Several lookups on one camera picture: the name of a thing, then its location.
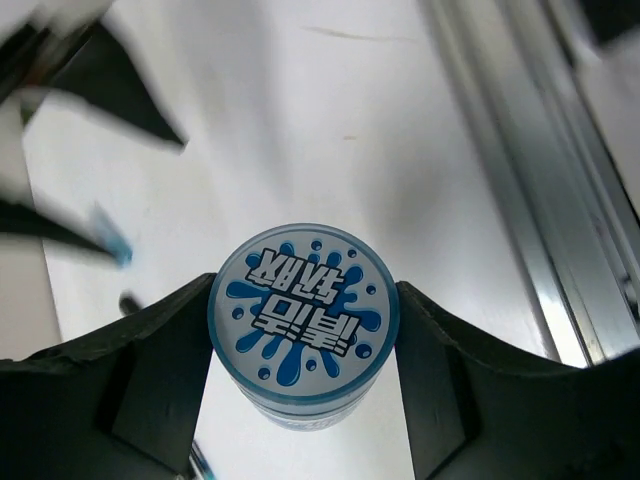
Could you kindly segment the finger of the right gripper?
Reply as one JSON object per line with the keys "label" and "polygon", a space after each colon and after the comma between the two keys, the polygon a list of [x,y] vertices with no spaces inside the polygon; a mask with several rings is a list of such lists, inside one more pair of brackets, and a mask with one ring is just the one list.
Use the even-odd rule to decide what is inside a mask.
{"label": "finger of the right gripper", "polygon": [[1,200],[1,233],[51,240],[117,262],[114,253],[90,236],[39,213],[33,207],[8,199]]}
{"label": "finger of the right gripper", "polygon": [[44,44],[28,84],[61,92],[160,141],[183,148],[187,139],[161,112],[127,49],[103,22],[67,34],[42,30]]}

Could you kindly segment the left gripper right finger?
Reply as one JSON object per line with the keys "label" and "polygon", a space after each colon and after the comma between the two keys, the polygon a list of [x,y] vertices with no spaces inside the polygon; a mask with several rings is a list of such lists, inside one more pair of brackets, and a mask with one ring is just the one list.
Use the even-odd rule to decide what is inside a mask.
{"label": "left gripper right finger", "polygon": [[512,346],[397,286],[395,354],[419,479],[635,479],[639,354],[584,369]]}

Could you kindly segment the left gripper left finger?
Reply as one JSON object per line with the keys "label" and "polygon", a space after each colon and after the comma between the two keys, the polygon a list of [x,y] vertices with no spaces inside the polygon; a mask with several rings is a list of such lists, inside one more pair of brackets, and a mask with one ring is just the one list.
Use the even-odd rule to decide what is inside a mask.
{"label": "left gripper left finger", "polygon": [[204,274],[74,340],[1,363],[5,479],[187,474],[213,347]]}

